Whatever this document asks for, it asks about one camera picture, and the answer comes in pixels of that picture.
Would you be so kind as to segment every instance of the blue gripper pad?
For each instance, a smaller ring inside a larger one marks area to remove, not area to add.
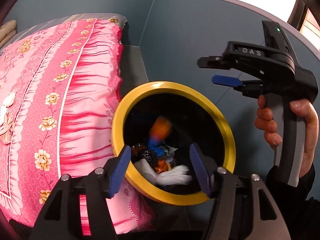
[[[212,195],[211,176],[201,158],[203,153],[201,152],[197,143],[191,144],[189,153],[190,160],[193,169],[195,170],[201,191],[205,193],[208,197],[210,197]]]
[[[233,87],[233,88],[242,86],[242,81],[234,77],[215,75],[211,78],[211,81],[213,84],[216,84],[216,85],[222,85],[222,86]]]
[[[110,184],[109,184],[110,197],[113,197],[116,193],[118,193],[130,160],[131,160],[131,148],[130,146],[126,145],[122,148],[119,156],[117,157],[117,163],[115,164],[115,167],[113,168],[113,172],[110,175]]]

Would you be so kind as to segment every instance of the black and gray grip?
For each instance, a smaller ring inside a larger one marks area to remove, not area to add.
[[[305,119],[291,111],[290,102],[293,98],[273,93],[265,94],[265,97],[278,125],[276,132],[283,139],[283,143],[275,150],[274,165],[278,167],[276,179],[297,187],[306,136]]]

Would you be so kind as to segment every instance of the gray bed sheet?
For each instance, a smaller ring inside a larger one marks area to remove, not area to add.
[[[83,19],[89,19],[89,18],[96,18],[96,19],[103,19],[103,20],[108,20],[111,17],[117,17],[119,20],[119,26],[121,28],[124,28],[125,23],[127,22],[127,18],[123,15],[120,14],[115,14],[115,13],[83,13],[83,14],[75,14],[71,16],[65,16],[59,19],[54,19],[45,23],[40,23],[38,25],[35,25],[31,28],[28,28],[22,32],[17,33],[14,35],[0,50],[0,55],[2,54],[1,52],[9,46],[10,44],[19,41],[28,35],[31,35],[35,32],[41,31],[48,29],[50,27],[53,27],[55,25],[59,25],[61,23],[65,22],[71,22],[71,21],[77,21],[77,20],[83,20]]]

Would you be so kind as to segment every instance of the pink bedspread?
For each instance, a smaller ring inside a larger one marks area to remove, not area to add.
[[[16,92],[4,123],[14,121],[5,134],[12,140],[0,143],[0,208],[8,220],[33,226],[62,174],[87,175],[113,157],[120,38],[115,23],[80,20],[28,36],[0,57],[0,103]],[[150,227],[154,212],[126,180],[107,203],[118,234]]]

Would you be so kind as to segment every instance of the gray floor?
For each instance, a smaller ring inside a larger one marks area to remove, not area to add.
[[[148,82],[139,47],[124,46],[120,76],[123,78],[120,88],[122,97],[135,87]],[[213,204],[212,201],[207,201],[200,205],[181,207],[160,204],[147,198],[146,201],[158,215],[153,224],[157,228],[171,230],[204,230]]]

